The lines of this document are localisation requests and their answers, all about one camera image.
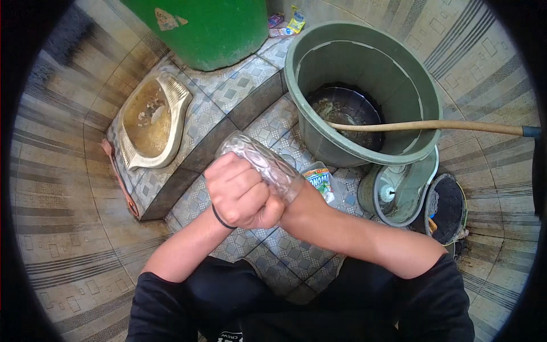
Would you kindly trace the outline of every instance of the person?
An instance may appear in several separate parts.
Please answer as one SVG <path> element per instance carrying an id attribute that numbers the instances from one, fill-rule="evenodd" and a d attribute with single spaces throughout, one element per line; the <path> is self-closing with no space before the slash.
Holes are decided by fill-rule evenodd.
<path id="1" fill-rule="evenodd" d="M 212 205 L 144 266 L 126 341 L 196 341 L 197 331 L 217 342 L 474 340 L 463 279 L 431 237 L 331 208 L 309 182 L 285 205 L 233 152 L 203 175 Z M 278 222 L 300 240 L 347 256 L 306 305 L 276 296 L 247 260 L 208 256 L 233 227 Z"/>

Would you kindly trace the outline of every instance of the plastic bucket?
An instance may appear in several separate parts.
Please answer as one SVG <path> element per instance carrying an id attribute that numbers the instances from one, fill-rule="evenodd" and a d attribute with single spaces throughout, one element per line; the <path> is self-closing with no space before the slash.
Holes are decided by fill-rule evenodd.
<path id="1" fill-rule="evenodd" d="M 359 205 L 387 225 L 405 227 L 422 210 L 438 167 L 436 147 L 427 157 L 410 165 L 374 165 L 357 188 Z"/>
<path id="2" fill-rule="evenodd" d="M 431 203 L 435 201 L 436 212 L 431 208 Z M 443 245 L 451 244 L 465 224 L 465 210 L 465 197 L 456 179 L 449 173 L 442 173 L 429 186 L 422 210 L 410 224 L 410 229 L 429 235 Z M 431 234 L 429 217 L 432 215 L 437 230 Z"/>
<path id="3" fill-rule="evenodd" d="M 287 87 L 300 110 L 308 150 L 327 165 L 406 165 L 425 158 L 439 130 L 386 132 L 379 152 L 327 125 L 306 101 L 324 84 L 342 82 L 366 91 L 385 123 L 438 120 L 442 111 L 429 73 L 403 45 L 372 27 L 331 21 L 300 33 L 285 60 Z"/>

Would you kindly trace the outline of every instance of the green barrel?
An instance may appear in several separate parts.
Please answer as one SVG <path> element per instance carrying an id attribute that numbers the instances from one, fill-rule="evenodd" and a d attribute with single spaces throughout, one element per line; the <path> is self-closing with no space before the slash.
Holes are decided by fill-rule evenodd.
<path id="1" fill-rule="evenodd" d="M 193 69 L 233 65 L 268 37 L 264 0 L 121 1 Z"/>

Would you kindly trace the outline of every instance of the tiled wall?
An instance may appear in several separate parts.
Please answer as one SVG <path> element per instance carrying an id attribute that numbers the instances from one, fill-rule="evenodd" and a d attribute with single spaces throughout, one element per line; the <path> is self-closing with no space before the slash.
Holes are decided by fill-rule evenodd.
<path id="1" fill-rule="evenodd" d="M 137 276 L 170 235 L 138 223 L 99 146 L 165 45 L 118 0 L 76 1 L 39 53 L 11 148 L 19 247 L 68 341 L 124 340 Z"/>
<path id="2" fill-rule="evenodd" d="M 267 0 L 269 14 L 305 14 L 306 28 L 351 20 L 388 32 L 424 63 L 445 119 L 539 126 L 517 47 L 482 0 Z M 469 205 L 469 256 L 460 263 L 478 340 L 491 340 L 526 282 L 537 248 L 531 138 L 445 130 L 440 171 L 456 176 Z"/>

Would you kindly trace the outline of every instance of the forearm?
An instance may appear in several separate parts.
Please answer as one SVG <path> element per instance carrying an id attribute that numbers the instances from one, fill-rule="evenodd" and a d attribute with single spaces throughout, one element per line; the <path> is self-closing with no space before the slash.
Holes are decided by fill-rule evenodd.
<path id="1" fill-rule="evenodd" d="M 164 280 L 182 282 L 231 232 L 221 225 L 209 207 L 165 241 L 141 273 L 152 272 Z"/>
<path id="2" fill-rule="evenodd" d="M 427 235 L 348 215 L 309 189 L 287 207 L 281 227 L 300 240 L 375 263 L 405 279 L 422 275 L 446 253 Z"/>

